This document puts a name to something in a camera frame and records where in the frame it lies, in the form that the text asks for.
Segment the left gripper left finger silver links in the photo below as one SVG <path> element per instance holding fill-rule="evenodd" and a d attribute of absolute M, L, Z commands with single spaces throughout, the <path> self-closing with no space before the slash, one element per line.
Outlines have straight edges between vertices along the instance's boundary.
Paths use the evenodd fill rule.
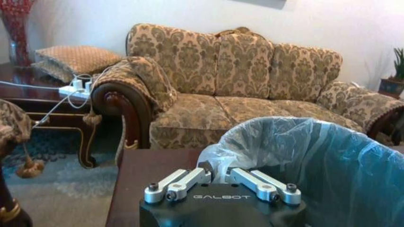
<path fill-rule="evenodd" d="M 211 165 L 199 162 L 193 170 L 177 169 L 162 180 L 150 183 L 143 189 L 143 201 L 158 203 L 162 199 L 178 201 L 186 197 L 187 190 L 195 185 L 210 183 Z"/>

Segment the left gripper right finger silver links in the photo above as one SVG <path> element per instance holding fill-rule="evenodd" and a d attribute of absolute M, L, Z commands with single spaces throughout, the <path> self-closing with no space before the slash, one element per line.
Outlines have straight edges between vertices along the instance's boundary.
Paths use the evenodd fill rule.
<path fill-rule="evenodd" d="M 243 170 L 238 167 L 229 167 L 225 173 L 225 182 L 241 184 L 255 193 L 261 201 L 283 204 L 299 204 L 301 192 L 295 184 L 282 183 L 259 170 Z"/>

